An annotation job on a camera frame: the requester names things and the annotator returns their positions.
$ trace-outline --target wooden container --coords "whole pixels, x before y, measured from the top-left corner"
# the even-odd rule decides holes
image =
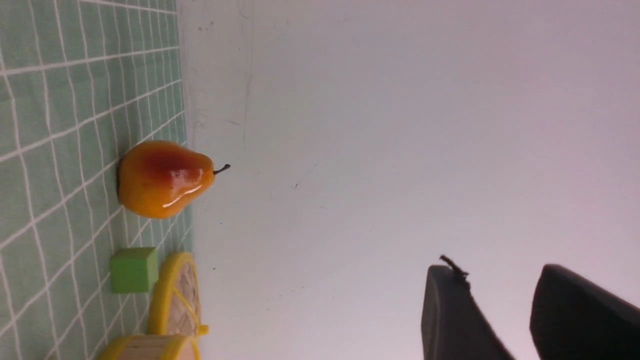
[[[200,360],[195,338],[135,335],[109,344],[98,360]]]
[[[162,265],[149,309],[147,333],[199,338],[209,332],[200,323],[200,291],[195,261],[188,252],[173,253]]]

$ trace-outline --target green block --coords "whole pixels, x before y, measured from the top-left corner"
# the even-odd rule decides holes
[[[158,281],[155,247],[122,249],[111,258],[109,266],[113,293],[148,293]]]

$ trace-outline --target pear stem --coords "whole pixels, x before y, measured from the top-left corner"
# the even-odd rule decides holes
[[[225,171],[226,169],[228,169],[228,168],[230,168],[230,167],[231,167],[231,165],[226,164],[225,166],[223,166],[223,167],[222,167],[221,169],[219,169],[219,170],[213,170],[213,174],[214,174],[214,175],[218,175],[219,173],[221,173],[221,172]]]

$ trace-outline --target scuff mark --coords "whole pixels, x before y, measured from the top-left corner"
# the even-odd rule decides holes
[[[309,171],[307,171],[307,173],[303,177],[301,177],[300,180],[298,180],[298,183],[296,183],[296,186],[292,186],[291,188],[292,189],[297,189],[298,185],[300,185],[307,178],[307,176],[309,176],[309,174],[311,174],[311,172],[316,168],[316,166],[318,166],[318,164],[320,164],[320,161],[322,161],[322,160],[318,160],[316,162],[316,164],[314,164],[314,166],[311,169],[309,169]]]
[[[244,114],[242,144],[246,149],[246,126],[249,120],[249,109],[251,105],[251,92],[253,81],[253,40],[255,38],[255,1],[245,0],[239,3],[238,14],[241,18],[240,31],[243,38],[244,47],[247,49],[244,55]]]

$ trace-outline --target yellow rim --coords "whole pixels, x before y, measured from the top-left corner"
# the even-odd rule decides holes
[[[194,309],[188,304],[187,300],[182,294],[175,288],[175,284],[182,271],[182,267],[185,264],[190,264],[193,267],[193,277],[195,278],[195,286],[198,288],[198,274],[196,272],[196,264],[193,260],[193,256],[188,252],[176,252],[173,253],[162,265],[160,270],[160,278],[156,284],[154,290],[154,296],[151,300],[151,306],[149,309],[149,321],[147,326],[147,332],[153,335],[166,335],[167,327],[169,323],[169,312],[171,311],[171,299],[173,294],[177,294],[178,298],[189,309],[191,316],[193,316],[198,332],[196,336],[204,335],[208,330],[206,325],[200,324],[200,319],[196,316]],[[198,288],[198,298],[200,297],[200,290]]]
[[[124,349],[125,346],[127,346],[127,343],[131,339],[133,339],[133,336],[127,336],[126,338],[118,338],[112,341],[109,344],[109,346],[107,346],[107,348],[104,349],[100,357],[98,357],[98,360],[118,360],[118,358],[120,357],[120,353],[122,353],[122,350]]]

